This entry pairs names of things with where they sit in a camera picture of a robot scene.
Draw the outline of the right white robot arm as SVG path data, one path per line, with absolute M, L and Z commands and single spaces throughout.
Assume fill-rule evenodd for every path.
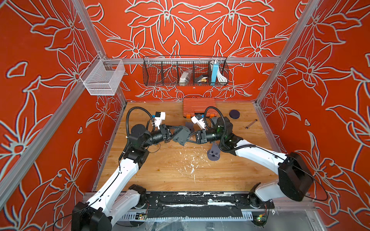
M 275 181 L 253 186 L 248 194 L 252 207 L 259 208 L 261 204 L 276 198 L 287 197 L 301 202 L 307 197 L 309 189 L 317 180 L 298 153 L 278 153 L 252 144 L 233 133 L 232 123 L 218 108 L 209 106 L 206 111 L 210 109 L 219 114 L 212 127 L 207 124 L 206 113 L 196 114 L 191 118 L 192 122 L 200 127 L 200 130 L 194 132 L 194 143 L 217 141 L 220 151 L 251 160 L 278 176 Z

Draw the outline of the purple phone stand front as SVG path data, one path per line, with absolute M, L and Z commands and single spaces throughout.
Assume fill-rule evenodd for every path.
M 221 150 L 217 143 L 213 143 L 211 149 L 207 151 L 207 157 L 211 161 L 218 161 L 220 159 Z

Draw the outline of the purple-grey phone stand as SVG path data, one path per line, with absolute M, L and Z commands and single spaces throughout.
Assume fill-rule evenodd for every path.
M 186 122 L 185 126 L 190 130 L 191 133 L 195 131 L 194 124 L 192 122 Z

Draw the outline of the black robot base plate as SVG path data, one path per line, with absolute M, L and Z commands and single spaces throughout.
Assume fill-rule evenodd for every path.
M 248 192 L 148 192 L 142 207 L 129 212 L 148 219 L 241 219 L 253 220 L 266 216 L 275 205 L 272 201 L 252 207 Z

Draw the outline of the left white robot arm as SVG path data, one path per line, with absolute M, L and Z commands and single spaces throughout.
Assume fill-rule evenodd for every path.
M 141 110 L 150 117 L 153 129 L 149 131 L 143 124 L 129 126 L 130 115 L 134 110 Z M 127 143 L 119 156 L 119 165 L 112 176 L 86 203 L 79 202 L 72 212 L 71 229 L 73 231 L 110 231 L 112 227 L 133 207 L 146 204 L 146 189 L 139 185 L 129 187 L 120 195 L 126 184 L 145 163 L 148 148 L 161 142 L 175 141 L 185 145 L 191 134 L 185 126 L 167 126 L 162 123 L 164 112 L 157 112 L 153 117 L 142 107 L 133 107 L 127 112 Z

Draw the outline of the black phone stand front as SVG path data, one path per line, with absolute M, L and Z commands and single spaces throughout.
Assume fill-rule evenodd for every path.
M 184 145 L 186 144 L 186 142 L 187 142 L 187 138 L 188 138 L 188 136 L 189 136 L 191 133 L 190 133 L 190 130 L 189 130 L 187 127 L 185 127 L 185 126 L 184 126 L 184 129 L 183 129 L 183 130 L 181 130 L 181 131 L 174 131 L 173 136 L 174 136 L 174 135 L 176 135 L 176 134 L 180 134 L 180 136 L 181 136 L 181 141 L 175 141 L 175 142 L 177 142 L 177 143 L 179 143 L 180 145 L 184 146 Z

